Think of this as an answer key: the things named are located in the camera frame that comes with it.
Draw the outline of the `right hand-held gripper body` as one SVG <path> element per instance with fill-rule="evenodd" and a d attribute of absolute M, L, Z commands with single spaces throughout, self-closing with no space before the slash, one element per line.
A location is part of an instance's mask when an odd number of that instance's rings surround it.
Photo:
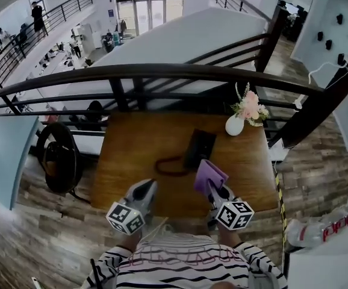
<path fill-rule="evenodd" d="M 244 229 L 254 216 L 254 210 L 247 202 L 236 197 L 229 187 L 216 187 L 216 191 L 216 204 L 211 204 L 212 209 L 208 214 L 208 229 L 215 230 L 218 224 L 229 231 Z"/>

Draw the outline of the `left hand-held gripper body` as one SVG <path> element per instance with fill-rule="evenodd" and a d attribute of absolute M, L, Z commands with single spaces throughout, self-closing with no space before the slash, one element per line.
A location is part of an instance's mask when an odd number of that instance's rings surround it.
<path fill-rule="evenodd" d="M 132 235 L 146 224 L 151 202 L 148 200 L 131 200 L 123 198 L 114 202 L 107 212 L 106 219 L 117 231 Z"/>

